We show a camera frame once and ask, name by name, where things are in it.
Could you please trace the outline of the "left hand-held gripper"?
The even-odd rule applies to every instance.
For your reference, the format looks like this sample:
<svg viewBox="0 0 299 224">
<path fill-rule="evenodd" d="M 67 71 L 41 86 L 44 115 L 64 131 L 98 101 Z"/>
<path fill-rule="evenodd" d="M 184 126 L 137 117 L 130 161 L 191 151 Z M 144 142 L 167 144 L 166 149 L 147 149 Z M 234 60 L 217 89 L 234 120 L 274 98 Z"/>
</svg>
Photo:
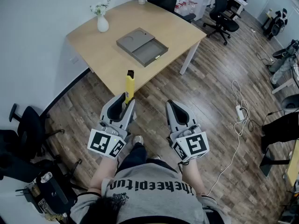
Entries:
<svg viewBox="0 0 299 224">
<path fill-rule="evenodd" d="M 102 108 L 100 121 L 89 136 L 87 149 L 102 156 L 116 159 L 126 145 L 127 128 L 135 113 L 135 98 L 132 98 L 122 112 L 125 93 L 110 99 Z"/>
</svg>

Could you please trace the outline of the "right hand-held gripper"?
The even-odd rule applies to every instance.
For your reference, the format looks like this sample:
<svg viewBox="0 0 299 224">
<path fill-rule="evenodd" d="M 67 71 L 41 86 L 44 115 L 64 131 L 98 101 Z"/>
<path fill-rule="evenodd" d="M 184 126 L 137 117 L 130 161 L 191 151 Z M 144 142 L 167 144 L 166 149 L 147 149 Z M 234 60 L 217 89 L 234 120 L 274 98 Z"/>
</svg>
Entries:
<svg viewBox="0 0 299 224">
<path fill-rule="evenodd" d="M 189 107 L 169 99 L 166 102 L 166 116 L 174 132 L 170 134 L 170 147 L 181 161 L 197 159 L 209 152 L 206 132 L 196 124 L 195 114 Z"/>
</svg>

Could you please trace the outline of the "yellow and black marker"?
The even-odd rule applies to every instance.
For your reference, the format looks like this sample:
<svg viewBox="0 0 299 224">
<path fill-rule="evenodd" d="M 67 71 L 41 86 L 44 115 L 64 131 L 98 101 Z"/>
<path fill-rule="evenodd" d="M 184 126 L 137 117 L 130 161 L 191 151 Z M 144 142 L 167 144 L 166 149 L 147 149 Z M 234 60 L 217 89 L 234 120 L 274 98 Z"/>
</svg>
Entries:
<svg viewBox="0 0 299 224">
<path fill-rule="evenodd" d="M 134 79 L 134 71 L 128 70 L 126 76 L 126 99 L 125 103 L 128 105 L 129 101 L 134 97 L 135 90 L 135 79 Z"/>
</svg>

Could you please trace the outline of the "grey drawer organiser box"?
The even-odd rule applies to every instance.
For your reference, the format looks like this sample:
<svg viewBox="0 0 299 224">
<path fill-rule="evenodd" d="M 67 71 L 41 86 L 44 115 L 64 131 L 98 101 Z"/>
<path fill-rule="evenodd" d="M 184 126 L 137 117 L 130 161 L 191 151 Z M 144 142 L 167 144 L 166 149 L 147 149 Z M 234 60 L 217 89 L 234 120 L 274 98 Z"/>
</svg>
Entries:
<svg viewBox="0 0 299 224">
<path fill-rule="evenodd" d="M 116 44 L 131 55 L 143 67 L 148 66 L 168 51 L 152 34 L 137 28 L 116 41 Z"/>
</svg>

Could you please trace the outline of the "person's left forearm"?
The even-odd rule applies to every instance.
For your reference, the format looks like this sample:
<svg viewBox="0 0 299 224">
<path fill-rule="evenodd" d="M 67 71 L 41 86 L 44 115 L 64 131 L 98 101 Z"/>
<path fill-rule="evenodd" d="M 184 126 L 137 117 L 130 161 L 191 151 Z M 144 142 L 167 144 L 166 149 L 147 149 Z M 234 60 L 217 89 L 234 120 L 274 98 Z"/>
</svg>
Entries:
<svg viewBox="0 0 299 224">
<path fill-rule="evenodd" d="M 118 161 L 116 159 L 111 159 L 104 156 L 91 179 L 88 192 L 101 194 L 102 182 L 105 179 L 114 178 L 117 165 Z"/>
</svg>

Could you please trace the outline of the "person's right forearm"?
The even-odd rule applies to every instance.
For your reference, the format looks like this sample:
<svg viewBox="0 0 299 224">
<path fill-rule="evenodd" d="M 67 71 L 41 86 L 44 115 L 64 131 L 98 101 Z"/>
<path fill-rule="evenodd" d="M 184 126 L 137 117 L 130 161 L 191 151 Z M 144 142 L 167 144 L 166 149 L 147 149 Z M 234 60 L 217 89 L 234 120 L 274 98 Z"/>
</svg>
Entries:
<svg viewBox="0 0 299 224">
<path fill-rule="evenodd" d="M 187 165 L 182 165 L 182 180 L 192 186 L 197 195 L 206 195 L 206 188 L 195 159 L 190 160 Z"/>
</svg>

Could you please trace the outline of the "person's dark trousers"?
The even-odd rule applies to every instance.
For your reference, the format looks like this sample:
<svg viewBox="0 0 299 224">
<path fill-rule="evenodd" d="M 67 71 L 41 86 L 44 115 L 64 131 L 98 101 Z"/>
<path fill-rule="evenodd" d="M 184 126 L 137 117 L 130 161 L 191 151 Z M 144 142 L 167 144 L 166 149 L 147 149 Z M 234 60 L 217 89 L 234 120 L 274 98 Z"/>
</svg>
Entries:
<svg viewBox="0 0 299 224">
<path fill-rule="evenodd" d="M 148 158 L 147 151 L 146 151 L 144 145 L 142 146 L 140 144 L 136 144 L 133 146 L 130 153 L 126 156 L 126 158 L 122 161 L 120 166 L 117 168 L 116 174 L 122 170 L 136 167 L 136 166 L 143 165 L 143 164 L 148 164 L 148 163 L 154 163 L 156 165 L 167 168 L 176 173 L 176 170 L 173 169 L 171 166 L 169 166 L 163 160 L 154 160 L 152 158 Z"/>
</svg>

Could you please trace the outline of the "white power strip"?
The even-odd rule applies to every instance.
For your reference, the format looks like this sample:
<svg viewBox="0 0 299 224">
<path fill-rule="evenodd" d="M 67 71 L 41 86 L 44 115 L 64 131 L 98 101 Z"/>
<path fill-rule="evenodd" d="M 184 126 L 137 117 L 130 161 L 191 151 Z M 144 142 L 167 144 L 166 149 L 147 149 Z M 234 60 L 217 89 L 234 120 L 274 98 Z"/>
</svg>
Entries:
<svg viewBox="0 0 299 224">
<path fill-rule="evenodd" d="M 243 121 L 244 120 L 244 115 L 243 115 L 243 112 L 242 112 L 243 108 L 240 105 L 237 105 L 235 107 L 235 109 L 236 109 L 238 120 L 239 121 Z"/>
</svg>

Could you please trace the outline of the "white table leg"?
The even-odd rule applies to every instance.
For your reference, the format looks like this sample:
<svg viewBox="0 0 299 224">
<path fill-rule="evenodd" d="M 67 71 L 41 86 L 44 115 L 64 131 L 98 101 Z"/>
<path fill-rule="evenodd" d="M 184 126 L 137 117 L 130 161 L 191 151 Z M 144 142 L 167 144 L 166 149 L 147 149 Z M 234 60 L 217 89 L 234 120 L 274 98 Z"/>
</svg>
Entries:
<svg viewBox="0 0 299 224">
<path fill-rule="evenodd" d="M 187 57 L 184 61 L 184 64 L 183 64 L 180 72 L 179 72 L 181 75 L 183 75 L 185 73 L 185 71 L 187 70 L 187 68 L 188 68 L 188 66 L 189 66 L 189 64 L 190 64 L 190 62 L 191 62 L 198 46 L 199 46 L 199 44 L 200 44 L 200 41 L 198 41 L 196 44 L 194 44 L 192 47 L 190 47 L 188 55 L 187 55 Z"/>
</svg>

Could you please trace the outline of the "white vase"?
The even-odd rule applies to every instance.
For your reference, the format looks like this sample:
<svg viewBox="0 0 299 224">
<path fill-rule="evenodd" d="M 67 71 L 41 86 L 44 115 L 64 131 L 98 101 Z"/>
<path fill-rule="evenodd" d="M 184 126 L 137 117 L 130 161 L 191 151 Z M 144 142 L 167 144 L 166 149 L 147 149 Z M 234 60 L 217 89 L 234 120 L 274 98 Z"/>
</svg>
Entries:
<svg viewBox="0 0 299 224">
<path fill-rule="evenodd" d="M 101 33 L 104 33 L 109 30 L 109 23 L 104 17 L 104 15 L 99 14 L 97 15 L 98 21 L 97 21 L 97 28 Z"/>
</svg>

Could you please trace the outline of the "person's grey printed t-shirt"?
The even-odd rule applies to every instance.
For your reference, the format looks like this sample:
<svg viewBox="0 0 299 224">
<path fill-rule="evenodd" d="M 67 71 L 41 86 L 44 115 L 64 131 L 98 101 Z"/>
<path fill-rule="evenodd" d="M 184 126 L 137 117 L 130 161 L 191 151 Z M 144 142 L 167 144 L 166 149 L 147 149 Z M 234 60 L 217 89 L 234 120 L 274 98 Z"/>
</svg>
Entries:
<svg viewBox="0 0 299 224">
<path fill-rule="evenodd" d="M 70 216 L 77 224 L 231 224 L 208 196 L 201 196 L 179 174 L 154 163 L 105 178 L 101 193 L 78 196 Z"/>
</svg>

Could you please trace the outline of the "black metal stand base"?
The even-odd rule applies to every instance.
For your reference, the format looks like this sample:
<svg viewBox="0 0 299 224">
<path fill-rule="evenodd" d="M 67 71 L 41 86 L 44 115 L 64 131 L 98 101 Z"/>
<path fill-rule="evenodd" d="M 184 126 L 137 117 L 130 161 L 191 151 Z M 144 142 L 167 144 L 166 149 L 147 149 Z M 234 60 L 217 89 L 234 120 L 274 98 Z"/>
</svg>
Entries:
<svg viewBox="0 0 299 224">
<path fill-rule="evenodd" d="M 272 151 L 267 148 L 266 153 L 264 154 L 264 157 L 260 164 L 260 169 L 262 173 L 267 177 L 271 171 L 272 166 L 274 165 L 288 165 L 291 162 L 292 158 L 292 151 L 289 152 L 288 157 L 286 160 L 275 160 L 275 157 L 272 153 Z"/>
</svg>

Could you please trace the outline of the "white flower bouquet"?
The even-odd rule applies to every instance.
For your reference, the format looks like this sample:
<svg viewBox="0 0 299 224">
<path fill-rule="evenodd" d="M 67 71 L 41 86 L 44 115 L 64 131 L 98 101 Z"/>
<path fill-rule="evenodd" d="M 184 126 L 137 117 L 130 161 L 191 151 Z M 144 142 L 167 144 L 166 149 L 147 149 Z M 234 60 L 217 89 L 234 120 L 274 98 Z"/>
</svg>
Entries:
<svg viewBox="0 0 299 224">
<path fill-rule="evenodd" d="M 96 15 L 105 15 L 111 0 L 103 0 L 95 5 L 90 6 L 92 13 Z"/>
</svg>

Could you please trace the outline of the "white desk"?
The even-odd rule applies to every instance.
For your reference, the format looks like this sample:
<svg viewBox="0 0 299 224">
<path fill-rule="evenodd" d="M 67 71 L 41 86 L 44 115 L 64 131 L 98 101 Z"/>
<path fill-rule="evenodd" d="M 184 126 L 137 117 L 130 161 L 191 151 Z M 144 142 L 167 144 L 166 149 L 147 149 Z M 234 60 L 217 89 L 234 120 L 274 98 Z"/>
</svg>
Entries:
<svg viewBox="0 0 299 224">
<path fill-rule="evenodd" d="M 234 0 L 234 1 L 240 5 L 240 7 L 238 8 L 238 10 L 236 12 L 237 14 L 240 15 L 242 10 L 244 9 L 245 6 L 247 6 L 248 3 L 244 0 Z"/>
</svg>

